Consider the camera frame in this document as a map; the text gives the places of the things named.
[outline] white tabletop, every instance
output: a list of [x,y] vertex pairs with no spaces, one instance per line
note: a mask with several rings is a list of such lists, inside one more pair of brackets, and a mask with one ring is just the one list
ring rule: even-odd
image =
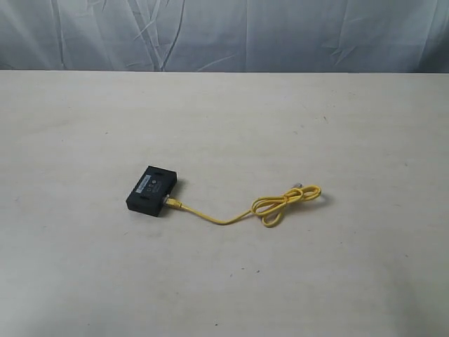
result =
[[[447,336],[449,75],[0,72],[0,336]],[[129,211],[148,165],[230,218]]]

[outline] gray fabric backdrop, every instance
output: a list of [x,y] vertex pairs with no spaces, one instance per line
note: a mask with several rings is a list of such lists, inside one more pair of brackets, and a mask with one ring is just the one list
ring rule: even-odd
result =
[[0,0],[0,69],[449,72],[449,0]]

